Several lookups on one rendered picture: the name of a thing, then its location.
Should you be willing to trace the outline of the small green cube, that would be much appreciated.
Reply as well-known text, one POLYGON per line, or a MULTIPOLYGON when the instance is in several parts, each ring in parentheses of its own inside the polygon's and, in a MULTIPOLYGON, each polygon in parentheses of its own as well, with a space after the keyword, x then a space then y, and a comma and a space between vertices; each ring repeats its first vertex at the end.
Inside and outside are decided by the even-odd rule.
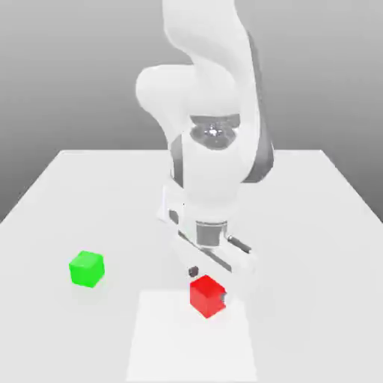
POLYGON ((69 263, 71 281, 82 287, 94 288, 105 274, 103 255, 80 251, 69 263))

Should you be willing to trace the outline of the small red cube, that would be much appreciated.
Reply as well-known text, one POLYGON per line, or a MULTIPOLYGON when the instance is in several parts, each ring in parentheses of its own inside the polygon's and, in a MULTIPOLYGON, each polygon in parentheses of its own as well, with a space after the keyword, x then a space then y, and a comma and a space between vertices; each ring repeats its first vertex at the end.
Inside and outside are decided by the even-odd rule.
POLYGON ((206 319, 225 309, 226 304, 220 300, 220 295, 226 292, 225 288, 204 275, 190 283, 190 304, 206 319))

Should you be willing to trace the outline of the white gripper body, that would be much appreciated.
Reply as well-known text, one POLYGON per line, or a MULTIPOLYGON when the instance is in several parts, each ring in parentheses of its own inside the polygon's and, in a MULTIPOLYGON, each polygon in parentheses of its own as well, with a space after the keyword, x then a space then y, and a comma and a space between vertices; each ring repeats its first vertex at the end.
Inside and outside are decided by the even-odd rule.
POLYGON ((219 245, 198 245, 187 235, 176 229, 171 240, 175 254, 187 270, 197 267, 212 278, 247 278, 257 273, 257 255, 253 248, 230 234, 220 234, 219 245))

